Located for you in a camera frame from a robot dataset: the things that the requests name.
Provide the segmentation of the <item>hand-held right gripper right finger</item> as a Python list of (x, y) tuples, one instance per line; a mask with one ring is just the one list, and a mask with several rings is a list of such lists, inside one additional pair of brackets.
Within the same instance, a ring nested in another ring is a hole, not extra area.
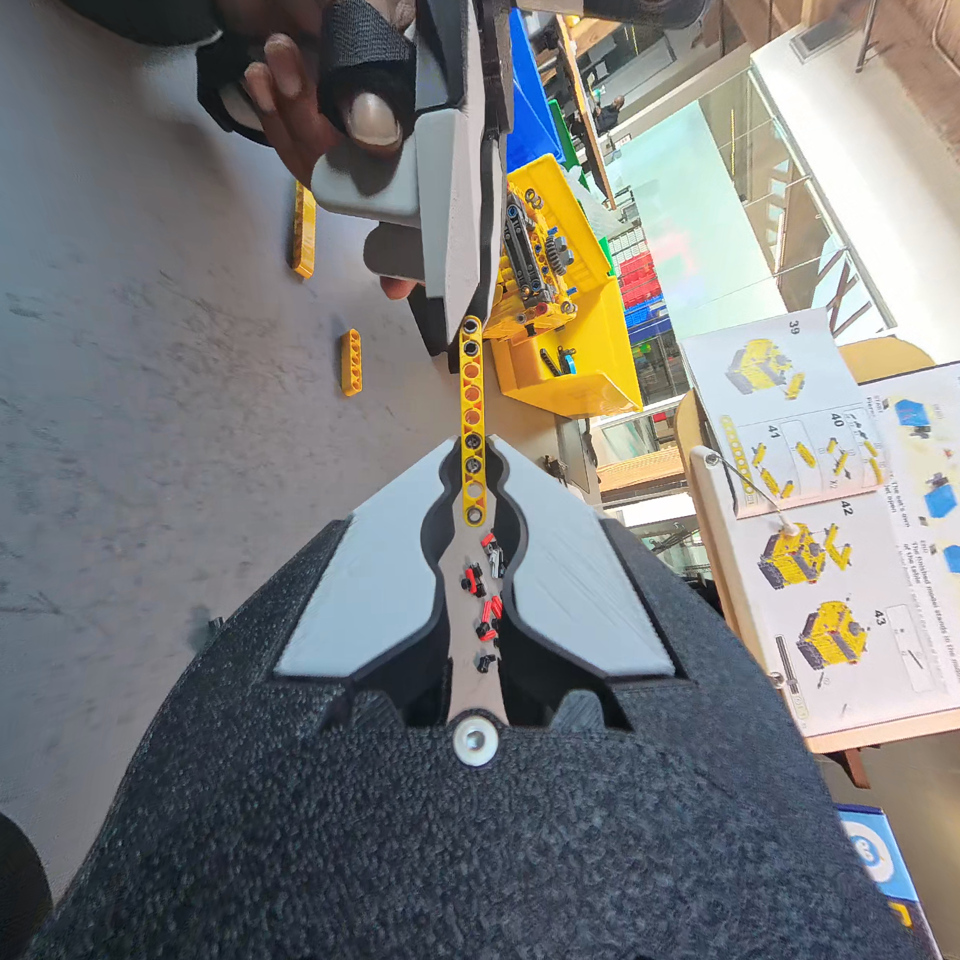
[(675, 659), (601, 515), (501, 438), (487, 441), (491, 532), (505, 564), (497, 667), (509, 722), (550, 722), (572, 691), (626, 722), (615, 691)]

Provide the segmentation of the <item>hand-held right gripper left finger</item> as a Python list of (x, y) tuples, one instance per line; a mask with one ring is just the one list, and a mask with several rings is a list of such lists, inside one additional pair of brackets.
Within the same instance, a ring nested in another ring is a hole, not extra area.
[(275, 662), (282, 682), (384, 694), (407, 724), (450, 713), (450, 614), (441, 561), (455, 535), (460, 442), (447, 438), (366, 499)]

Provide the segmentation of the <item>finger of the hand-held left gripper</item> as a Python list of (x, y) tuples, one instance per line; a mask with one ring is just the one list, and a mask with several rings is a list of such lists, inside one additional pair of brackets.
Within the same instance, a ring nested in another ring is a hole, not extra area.
[(423, 293), (414, 311), (426, 347), (449, 347), (462, 321), (490, 317), (503, 227), (499, 144), (484, 119), (446, 108), (414, 126)]

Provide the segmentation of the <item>long yellow lego beam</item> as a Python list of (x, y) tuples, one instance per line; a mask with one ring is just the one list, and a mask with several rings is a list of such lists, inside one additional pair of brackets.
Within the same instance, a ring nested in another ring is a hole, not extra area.
[(296, 181), (289, 263), (291, 270), (302, 280), (309, 280), (314, 275), (316, 235), (316, 199), (306, 186)]
[(485, 390), (482, 329), (469, 337), (459, 333), (462, 516), (478, 529), (488, 511), (486, 483)]

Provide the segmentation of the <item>person's left forearm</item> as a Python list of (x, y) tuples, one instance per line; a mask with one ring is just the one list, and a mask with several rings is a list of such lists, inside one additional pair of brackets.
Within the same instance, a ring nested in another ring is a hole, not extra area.
[(61, 1), (114, 35), (151, 47), (186, 47), (216, 40), (221, 23), (210, 1)]

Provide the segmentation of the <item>yellow black lego vehicle model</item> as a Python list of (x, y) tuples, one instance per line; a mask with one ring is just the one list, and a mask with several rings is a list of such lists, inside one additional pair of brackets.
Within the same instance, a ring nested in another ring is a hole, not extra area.
[(564, 327), (577, 312), (567, 283), (574, 252), (545, 211), (534, 188), (510, 188), (486, 341), (518, 344)]

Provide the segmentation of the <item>pile of small lego pieces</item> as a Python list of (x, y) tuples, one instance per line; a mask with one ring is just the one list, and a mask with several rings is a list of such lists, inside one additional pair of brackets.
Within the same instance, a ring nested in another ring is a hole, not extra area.
[(462, 570), (460, 586), (464, 593), (474, 597), (480, 604), (473, 630), (482, 649), (475, 657), (475, 668), (479, 674), (487, 675), (501, 661), (500, 632), (504, 604), (499, 589), (507, 563), (493, 529), (481, 535), (480, 545), (486, 557), (486, 566), (478, 561), (466, 565)]

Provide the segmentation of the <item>lego instruction booklet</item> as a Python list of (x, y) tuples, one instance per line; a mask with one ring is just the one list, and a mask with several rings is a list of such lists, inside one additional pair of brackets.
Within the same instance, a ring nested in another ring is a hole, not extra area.
[(675, 426), (727, 625), (806, 745), (958, 731), (958, 362), (824, 307), (680, 340)]

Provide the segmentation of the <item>person's left hand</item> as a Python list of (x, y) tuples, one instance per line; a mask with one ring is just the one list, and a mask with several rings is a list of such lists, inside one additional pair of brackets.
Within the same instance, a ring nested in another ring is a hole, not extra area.
[[(330, 3), (211, 2), (223, 25), (263, 45), (263, 61), (246, 66), (243, 86), (268, 143), (304, 187), (311, 186), (320, 157), (344, 138), (319, 110), (316, 80), (303, 48), (307, 36), (319, 34)], [(415, 20), (415, 2), (367, 3), (399, 32), (407, 32)], [(345, 135), (368, 153), (386, 158), (402, 150), (402, 127), (390, 105), (377, 94), (365, 91), (347, 97), (338, 110)], [(416, 284), (381, 276), (380, 286), (388, 299), (401, 301)]]

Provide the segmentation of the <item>blue plastic bin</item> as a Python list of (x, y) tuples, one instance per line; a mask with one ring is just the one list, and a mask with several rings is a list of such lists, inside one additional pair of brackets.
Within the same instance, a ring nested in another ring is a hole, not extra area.
[(557, 162), (565, 156), (519, 9), (511, 10), (509, 24), (513, 124), (506, 141), (506, 169), (512, 174), (545, 155)]

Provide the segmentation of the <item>long wooden table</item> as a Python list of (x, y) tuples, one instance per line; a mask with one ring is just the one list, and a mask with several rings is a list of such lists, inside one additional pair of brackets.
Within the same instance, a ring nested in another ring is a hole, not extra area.
[(574, 45), (570, 38), (567, 20), (561, 13), (554, 14), (554, 26), (558, 40), (557, 65), (568, 81), (573, 101), (583, 126), (583, 149), (594, 183), (604, 194), (604, 204), (610, 211), (617, 211), (616, 191), (611, 186), (604, 164), (602, 151), (598, 143), (593, 119), (593, 108), (589, 103), (580, 72)]

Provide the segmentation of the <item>green plastic bin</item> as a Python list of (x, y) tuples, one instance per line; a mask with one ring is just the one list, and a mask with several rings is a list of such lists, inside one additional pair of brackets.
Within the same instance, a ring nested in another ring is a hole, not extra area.
[(583, 166), (579, 161), (577, 150), (574, 148), (570, 127), (559, 102), (556, 99), (549, 99), (547, 101), (547, 106), (551, 114), (560, 146), (560, 166), (566, 173), (572, 172), (573, 174), (576, 174), (581, 186), (587, 191), (590, 191), (590, 185), (584, 174)]

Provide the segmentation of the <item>rack of red blue bins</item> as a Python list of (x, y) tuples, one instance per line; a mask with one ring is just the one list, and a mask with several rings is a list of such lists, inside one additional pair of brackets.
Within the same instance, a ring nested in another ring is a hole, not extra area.
[(634, 354), (648, 354), (652, 343), (672, 330), (653, 256), (639, 222), (607, 239), (611, 269), (618, 281)]

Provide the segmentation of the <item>yellow plastic bin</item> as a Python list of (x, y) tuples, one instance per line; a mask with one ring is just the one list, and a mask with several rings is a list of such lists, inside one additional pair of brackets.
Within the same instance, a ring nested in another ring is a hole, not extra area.
[(486, 340), (501, 392), (569, 419), (641, 411), (618, 280), (566, 171), (546, 154), (508, 174), (503, 228), (511, 188), (534, 188), (547, 222), (567, 239), (575, 262), (566, 283), (577, 312), (565, 326), (523, 342)]

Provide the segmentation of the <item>blue cardboard box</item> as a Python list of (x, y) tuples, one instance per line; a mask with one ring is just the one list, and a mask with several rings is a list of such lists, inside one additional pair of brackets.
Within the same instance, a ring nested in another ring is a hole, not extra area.
[(927, 958), (943, 959), (885, 812), (854, 803), (837, 803), (835, 810), (863, 868), (901, 925), (918, 939)]

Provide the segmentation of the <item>black quilted cushion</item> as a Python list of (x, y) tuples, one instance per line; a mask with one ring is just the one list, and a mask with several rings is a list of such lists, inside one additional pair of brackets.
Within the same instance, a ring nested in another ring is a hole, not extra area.
[(1, 958), (21, 958), (52, 908), (40, 855), (18, 824), (2, 814)]

